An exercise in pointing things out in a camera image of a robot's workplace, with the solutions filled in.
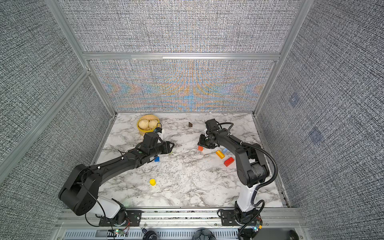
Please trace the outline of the aluminium front rail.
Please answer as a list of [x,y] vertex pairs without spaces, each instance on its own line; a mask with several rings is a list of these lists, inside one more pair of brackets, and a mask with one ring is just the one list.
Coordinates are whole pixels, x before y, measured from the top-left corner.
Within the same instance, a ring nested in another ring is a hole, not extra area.
[[[128,208],[142,211],[142,218],[137,228],[179,228],[198,227],[223,228],[217,214],[218,208]],[[261,212],[263,228],[296,228],[307,227],[300,209],[296,208],[264,208]],[[100,221],[95,214],[86,217],[76,216],[71,210],[63,210],[54,230],[91,229]]]

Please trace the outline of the right cream bun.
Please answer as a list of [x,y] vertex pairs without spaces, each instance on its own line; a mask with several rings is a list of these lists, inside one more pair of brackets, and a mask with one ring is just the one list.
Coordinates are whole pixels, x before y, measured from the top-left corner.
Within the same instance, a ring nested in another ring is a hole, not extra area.
[[158,125],[159,121],[157,119],[152,119],[149,121],[149,128],[155,129]]

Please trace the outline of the left cream bun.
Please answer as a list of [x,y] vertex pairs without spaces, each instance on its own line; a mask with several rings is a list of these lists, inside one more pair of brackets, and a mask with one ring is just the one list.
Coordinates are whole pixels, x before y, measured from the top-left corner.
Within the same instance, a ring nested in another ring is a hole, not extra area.
[[139,120],[138,127],[141,130],[148,130],[149,129],[149,120],[148,119],[141,119],[141,120]]

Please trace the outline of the white alarm clock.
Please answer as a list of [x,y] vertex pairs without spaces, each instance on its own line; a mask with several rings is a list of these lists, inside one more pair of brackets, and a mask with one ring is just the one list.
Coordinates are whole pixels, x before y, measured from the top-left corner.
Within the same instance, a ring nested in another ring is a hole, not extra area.
[[136,149],[135,146],[133,146],[133,147],[129,147],[128,149],[125,150],[125,153],[128,153],[129,151],[132,151],[132,150],[134,150],[134,149]]

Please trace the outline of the cream bun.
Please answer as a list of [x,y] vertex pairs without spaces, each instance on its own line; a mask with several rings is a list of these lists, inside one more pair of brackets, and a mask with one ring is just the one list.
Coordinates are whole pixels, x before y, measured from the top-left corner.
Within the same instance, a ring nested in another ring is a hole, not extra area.
[[148,119],[141,119],[141,120],[139,120],[138,127],[141,130],[148,130],[149,129],[149,120]]
[[149,121],[149,128],[155,129],[158,125],[159,121],[157,119],[152,119]]

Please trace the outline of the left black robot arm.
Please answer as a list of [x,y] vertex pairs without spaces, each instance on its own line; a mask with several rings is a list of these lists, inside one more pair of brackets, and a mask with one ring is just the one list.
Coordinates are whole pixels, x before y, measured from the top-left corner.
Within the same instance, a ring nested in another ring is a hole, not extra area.
[[110,161],[76,166],[58,198],[77,216],[92,213],[101,218],[100,225],[123,226],[128,223],[126,207],[117,200],[99,196],[99,189],[108,180],[154,161],[159,155],[170,154],[175,144],[163,141],[157,133],[147,133],[141,143]]

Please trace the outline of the yellow bamboo steamer basket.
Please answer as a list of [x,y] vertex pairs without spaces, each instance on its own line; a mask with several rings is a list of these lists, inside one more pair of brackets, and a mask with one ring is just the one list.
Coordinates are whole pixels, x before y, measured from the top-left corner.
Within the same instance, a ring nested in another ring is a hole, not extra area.
[[161,128],[160,119],[155,115],[144,115],[137,122],[139,133],[143,136],[146,133],[153,132],[156,128]]

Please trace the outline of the yellow orange supermarket block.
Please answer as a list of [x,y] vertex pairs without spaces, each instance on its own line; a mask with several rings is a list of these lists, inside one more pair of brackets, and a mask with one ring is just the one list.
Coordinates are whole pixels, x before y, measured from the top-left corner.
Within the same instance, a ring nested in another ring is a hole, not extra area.
[[225,154],[222,153],[220,150],[216,151],[216,155],[220,158],[223,159],[225,157]]

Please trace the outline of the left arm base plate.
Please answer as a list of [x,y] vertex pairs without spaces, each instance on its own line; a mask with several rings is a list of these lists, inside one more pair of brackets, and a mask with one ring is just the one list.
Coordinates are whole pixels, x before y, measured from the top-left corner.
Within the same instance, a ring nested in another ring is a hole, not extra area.
[[138,227],[142,218],[142,211],[140,210],[125,210],[119,211],[112,219],[100,219],[100,227]]

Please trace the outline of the red rectangular block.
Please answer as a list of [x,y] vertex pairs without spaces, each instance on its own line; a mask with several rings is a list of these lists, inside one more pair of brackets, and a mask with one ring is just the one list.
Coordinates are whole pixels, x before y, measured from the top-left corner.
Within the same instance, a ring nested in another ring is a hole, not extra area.
[[229,167],[232,163],[234,163],[235,162],[235,159],[234,158],[232,158],[232,157],[229,157],[228,159],[226,159],[225,161],[224,161],[224,165],[226,166],[226,167]]

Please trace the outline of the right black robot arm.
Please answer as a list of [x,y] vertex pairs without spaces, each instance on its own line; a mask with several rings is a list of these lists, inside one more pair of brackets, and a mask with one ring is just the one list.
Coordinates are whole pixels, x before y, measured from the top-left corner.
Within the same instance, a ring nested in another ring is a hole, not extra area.
[[243,186],[235,201],[234,218],[239,224],[245,224],[256,213],[255,188],[270,175],[266,158],[257,150],[260,145],[246,146],[226,129],[210,132],[209,135],[201,134],[198,145],[206,149],[223,146],[235,156],[237,175]]

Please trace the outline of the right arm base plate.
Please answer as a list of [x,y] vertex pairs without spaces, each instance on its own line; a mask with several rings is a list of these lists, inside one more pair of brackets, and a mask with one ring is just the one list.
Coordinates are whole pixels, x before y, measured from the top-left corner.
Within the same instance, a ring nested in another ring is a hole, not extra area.
[[229,209],[229,210],[219,209],[217,214],[220,217],[222,226],[224,227],[241,225],[236,219],[237,215],[234,209]]

